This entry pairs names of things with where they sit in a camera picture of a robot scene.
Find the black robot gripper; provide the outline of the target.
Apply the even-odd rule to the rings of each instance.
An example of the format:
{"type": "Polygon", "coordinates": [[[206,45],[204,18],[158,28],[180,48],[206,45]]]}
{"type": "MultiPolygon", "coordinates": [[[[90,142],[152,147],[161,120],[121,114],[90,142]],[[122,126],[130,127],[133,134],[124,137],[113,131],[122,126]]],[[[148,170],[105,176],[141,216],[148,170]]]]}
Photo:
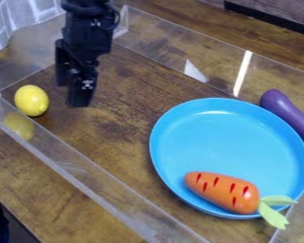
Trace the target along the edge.
{"type": "Polygon", "coordinates": [[[109,0],[61,0],[62,39],[56,41],[56,82],[68,86],[66,105],[88,107],[93,96],[97,58],[112,50],[118,12],[109,0]]]}

